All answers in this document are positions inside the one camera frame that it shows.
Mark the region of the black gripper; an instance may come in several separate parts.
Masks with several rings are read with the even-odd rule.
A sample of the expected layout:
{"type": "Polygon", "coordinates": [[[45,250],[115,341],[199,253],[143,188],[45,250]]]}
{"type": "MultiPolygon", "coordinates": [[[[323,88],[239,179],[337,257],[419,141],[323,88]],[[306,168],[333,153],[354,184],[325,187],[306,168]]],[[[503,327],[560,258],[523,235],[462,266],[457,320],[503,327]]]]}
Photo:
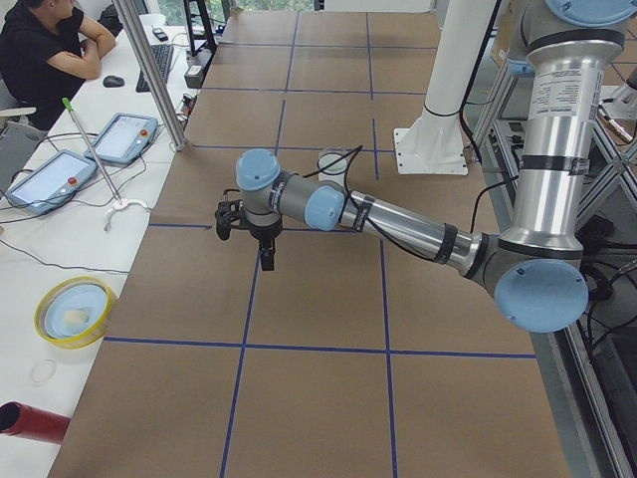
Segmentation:
{"type": "Polygon", "coordinates": [[[275,270],[275,240],[283,230],[283,220],[268,224],[250,224],[250,234],[259,241],[259,256],[263,271],[275,270]]]}

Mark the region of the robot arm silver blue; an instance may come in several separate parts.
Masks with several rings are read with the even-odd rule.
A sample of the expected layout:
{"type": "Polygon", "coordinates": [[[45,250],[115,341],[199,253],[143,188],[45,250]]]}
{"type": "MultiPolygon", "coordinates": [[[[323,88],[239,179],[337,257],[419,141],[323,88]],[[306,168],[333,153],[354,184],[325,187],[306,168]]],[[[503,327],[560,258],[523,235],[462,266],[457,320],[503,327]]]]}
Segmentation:
{"type": "Polygon", "coordinates": [[[498,234],[468,233],[331,181],[280,167],[265,149],[237,161],[240,198],[222,201],[217,233],[248,230],[262,267],[274,266],[285,217],[329,231],[343,226],[386,238],[482,286],[517,327],[551,333],[576,322],[588,302],[575,236],[604,72],[623,49],[632,1],[521,1],[520,48],[534,73],[513,218],[498,234]]]}

